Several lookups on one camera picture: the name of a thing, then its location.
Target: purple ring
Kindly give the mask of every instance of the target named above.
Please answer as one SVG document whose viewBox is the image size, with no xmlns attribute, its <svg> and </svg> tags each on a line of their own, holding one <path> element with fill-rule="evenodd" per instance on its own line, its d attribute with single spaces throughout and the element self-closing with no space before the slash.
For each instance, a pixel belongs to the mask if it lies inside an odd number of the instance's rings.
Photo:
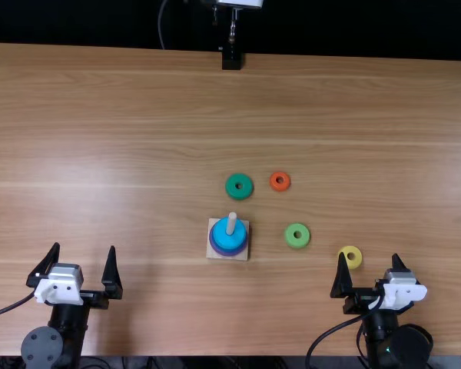
<svg viewBox="0 0 461 369">
<path fill-rule="evenodd" d="M 235 256 L 235 255 L 239 254 L 240 252 L 242 252 L 242 250 L 244 250 L 246 248 L 247 233 L 246 233 L 246 238 L 244 239 L 243 243 L 240 244 L 240 246 L 235 251 L 229 252 L 229 251 L 225 251 L 224 249 L 219 247 L 217 242 L 215 242 L 215 240 L 214 240 L 214 227 L 215 227 L 215 224 L 213 225 L 212 229 L 210 229 L 210 236 L 208 237 L 208 240 L 210 241 L 210 245 L 215 250 L 215 252 L 217 252 L 218 254 L 220 254 L 222 256 Z"/>
</svg>

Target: dark green ring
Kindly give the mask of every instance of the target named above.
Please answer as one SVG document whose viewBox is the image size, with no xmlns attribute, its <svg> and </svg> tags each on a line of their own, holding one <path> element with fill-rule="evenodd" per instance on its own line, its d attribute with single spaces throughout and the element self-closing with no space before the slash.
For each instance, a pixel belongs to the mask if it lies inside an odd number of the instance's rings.
<svg viewBox="0 0 461 369">
<path fill-rule="evenodd" d="M 253 181 L 242 173 L 235 173 L 225 182 L 225 191 L 234 200 L 244 200 L 253 192 Z"/>
</svg>

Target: wooden table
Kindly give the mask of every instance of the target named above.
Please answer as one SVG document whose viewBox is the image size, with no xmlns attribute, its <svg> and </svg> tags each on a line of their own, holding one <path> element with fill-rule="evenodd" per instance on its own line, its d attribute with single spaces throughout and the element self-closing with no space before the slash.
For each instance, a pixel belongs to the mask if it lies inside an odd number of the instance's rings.
<svg viewBox="0 0 461 369">
<path fill-rule="evenodd" d="M 270 189 L 273 171 L 292 177 Z M 246 201 L 226 196 L 249 174 Z M 253 229 L 247 263 L 205 257 L 208 218 Z M 312 231 L 296 251 L 292 222 Z M 461 354 L 461 62 L 0 45 L 0 308 L 27 295 L 53 242 L 101 288 L 117 247 L 123 301 L 92 311 L 84 354 L 303 355 L 346 320 L 329 297 L 337 251 L 354 284 L 397 252 L 429 288 L 401 317 Z M 0 317 L 0 354 L 46 325 Z M 318 354 L 356 354 L 349 327 Z"/>
</svg>

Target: orange ring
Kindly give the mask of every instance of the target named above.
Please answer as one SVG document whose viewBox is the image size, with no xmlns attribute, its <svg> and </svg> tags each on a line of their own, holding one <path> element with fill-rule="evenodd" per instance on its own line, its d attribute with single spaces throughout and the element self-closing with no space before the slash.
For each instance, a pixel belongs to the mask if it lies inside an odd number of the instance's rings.
<svg viewBox="0 0 461 369">
<path fill-rule="evenodd" d="M 285 191 L 290 186 L 290 177 L 287 173 L 276 171 L 270 177 L 270 186 L 275 191 Z"/>
</svg>

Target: black background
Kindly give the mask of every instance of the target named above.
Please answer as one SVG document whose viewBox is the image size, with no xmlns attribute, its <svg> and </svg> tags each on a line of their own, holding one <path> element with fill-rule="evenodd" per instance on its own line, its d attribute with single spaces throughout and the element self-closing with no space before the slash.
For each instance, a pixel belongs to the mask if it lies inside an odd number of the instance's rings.
<svg viewBox="0 0 461 369">
<path fill-rule="evenodd" d="M 161 0 L 0 0 L 0 42 L 159 48 Z M 166 48 L 217 50 L 224 32 L 198 0 L 168 0 Z M 461 60 L 461 2 L 264 0 L 242 11 L 245 52 Z"/>
</svg>

